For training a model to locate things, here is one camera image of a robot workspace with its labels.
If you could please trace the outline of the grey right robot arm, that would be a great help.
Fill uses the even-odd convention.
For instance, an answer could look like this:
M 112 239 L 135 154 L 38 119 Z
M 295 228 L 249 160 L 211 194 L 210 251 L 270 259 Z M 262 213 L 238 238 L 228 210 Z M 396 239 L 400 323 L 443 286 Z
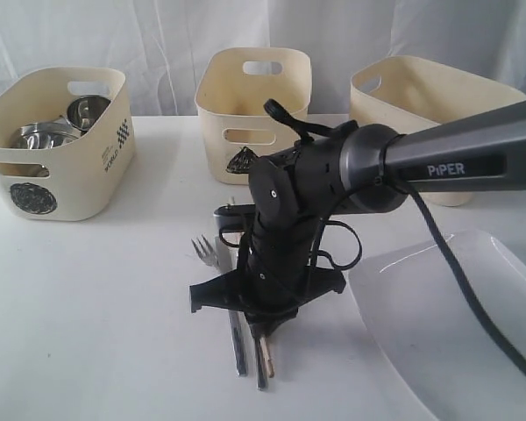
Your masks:
M 343 266 L 316 264 L 335 215 L 388 213 L 415 192 L 526 190 L 526 100 L 411 134 L 311 124 L 272 99 L 264 108 L 298 140 L 252 160 L 252 204 L 217 209 L 221 232 L 242 232 L 238 263 L 190 287 L 192 311 L 239 311 L 270 334 L 304 304 L 344 290 Z

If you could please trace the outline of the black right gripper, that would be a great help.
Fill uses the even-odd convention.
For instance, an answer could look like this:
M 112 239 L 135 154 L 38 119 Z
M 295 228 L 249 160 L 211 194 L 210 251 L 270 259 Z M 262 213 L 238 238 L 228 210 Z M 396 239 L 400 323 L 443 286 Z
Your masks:
M 342 293 L 345 278 L 332 268 L 312 268 L 310 248 L 317 218 L 301 218 L 286 229 L 258 216 L 240 241 L 237 267 L 189 287 L 193 313 L 203 307 L 244 313 L 251 336 L 270 338 L 300 307 L 329 292 Z

